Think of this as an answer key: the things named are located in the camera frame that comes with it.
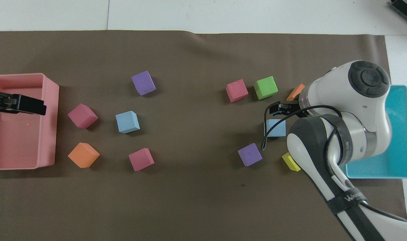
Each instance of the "green cube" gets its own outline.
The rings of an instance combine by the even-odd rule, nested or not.
[[[254,84],[254,89],[259,100],[268,98],[278,92],[273,76],[257,80]]]

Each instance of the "light blue cube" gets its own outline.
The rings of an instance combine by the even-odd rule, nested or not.
[[[278,123],[280,119],[267,119],[266,120],[266,125],[267,125],[267,130],[269,130],[272,126],[274,126],[276,123]],[[286,127],[285,127],[285,121],[281,122],[279,125],[277,125],[267,137],[283,137],[286,136]]]
[[[140,129],[138,117],[133,111],[116,115],[117,126],[121,133],[129,133]]]

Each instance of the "turquoise plastic tray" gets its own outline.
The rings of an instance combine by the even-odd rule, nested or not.
[[[385,108],[392,140],[384,153],[341,167],[349,178],[407,178],[407,87],[392,85]]]

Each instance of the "purple cube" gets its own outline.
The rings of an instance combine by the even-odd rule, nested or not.
[[[263,159],[255,143],[249,144],[238,151],[245,166],[251,166]]]
[[[143,96],[149,92],[152,92],[156,89],[154,86],[153,80],[150,77],[149,72],[146,70],[142,73],[132,76],[132,81],[135,85],[137,92]]]

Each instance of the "orange cube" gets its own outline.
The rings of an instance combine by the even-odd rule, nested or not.
[[[78,143],[68,157],[80,168],[90,167],[99,157],[99,153],[88,143]]]
[[[303,84],[299,84],[294,90],[291,92],[291,94],[287,97],[287,101],[293,101],[296,96],[300,94],[300,92],[305,88]]]

